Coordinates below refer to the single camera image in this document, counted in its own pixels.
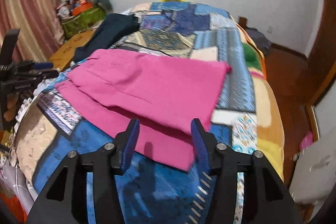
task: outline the bedspread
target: bedspread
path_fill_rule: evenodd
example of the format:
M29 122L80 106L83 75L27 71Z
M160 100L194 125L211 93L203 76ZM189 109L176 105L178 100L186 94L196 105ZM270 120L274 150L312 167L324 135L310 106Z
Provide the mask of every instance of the bedspread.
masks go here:
M208 5L177 2L141 4L129 13L139 17L140 30L114 47L231 65L232 73L226 75L211 117L210 132L236 151L263 151L282 177L284 134L278 107L262 66L254 60L258 54L229 13ZM60 74L40 95L17 134L20 168L38 193L68 151L87 153L113 142L56 91L54 84L66 80L66 74ZM202 173L197 163L186 173L138 153L126 174L116 177L126 224L202 224L215 181L216 177ZM244 177L239 174L235 223L241 221L243 195ZM92 174L88 175L87 203L89 222L95 223Z

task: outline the pink object on floor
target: pink object on floor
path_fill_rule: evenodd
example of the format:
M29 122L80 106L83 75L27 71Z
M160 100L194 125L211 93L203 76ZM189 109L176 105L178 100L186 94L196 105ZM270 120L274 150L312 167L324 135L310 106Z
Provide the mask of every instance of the pink object on floor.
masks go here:
M225 62L153 56L126 50L97 50L56 85L61 95L89 122L111 137L131 118L140 120L135 150L182 170L194 161L190 123L205 128L217 103Z
M312 145L313 142L314 142L313 133L311 131L308 131L308 133L306 134L306 136L303 138L303 140L300 143L300 151Z

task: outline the curtain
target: curtain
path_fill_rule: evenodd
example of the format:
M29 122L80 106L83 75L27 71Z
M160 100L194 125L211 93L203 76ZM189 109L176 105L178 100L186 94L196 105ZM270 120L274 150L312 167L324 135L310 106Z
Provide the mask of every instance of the curtain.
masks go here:
M56 16L60 0L0 0L0 44L9 29L20 28L13 60L46 61L62 44Z

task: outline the reddish brown floor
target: reddish brown floor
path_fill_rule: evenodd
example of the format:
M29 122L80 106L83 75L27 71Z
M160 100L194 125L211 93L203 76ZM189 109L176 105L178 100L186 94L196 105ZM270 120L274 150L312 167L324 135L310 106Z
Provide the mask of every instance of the reddish brown floor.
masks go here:
M299 151L299 144L310 130L303 100L295 81L306 68L306 62L291 53L271 49L265 58L267 81L273 89L278 103L285 132L283 175L288 185L292 177L293 155Z

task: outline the green blanket patch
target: green blanket patch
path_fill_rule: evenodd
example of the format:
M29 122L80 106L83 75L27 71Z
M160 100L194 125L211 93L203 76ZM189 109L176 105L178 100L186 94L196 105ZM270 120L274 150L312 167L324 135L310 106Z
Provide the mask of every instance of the green blanket patch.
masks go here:
M246 65L248 68L256 68L258 70L261 70L261 65L259 63L259 55L253 49L250 45L248 44L243 44L244 48L244 54L245 54L245 61Z

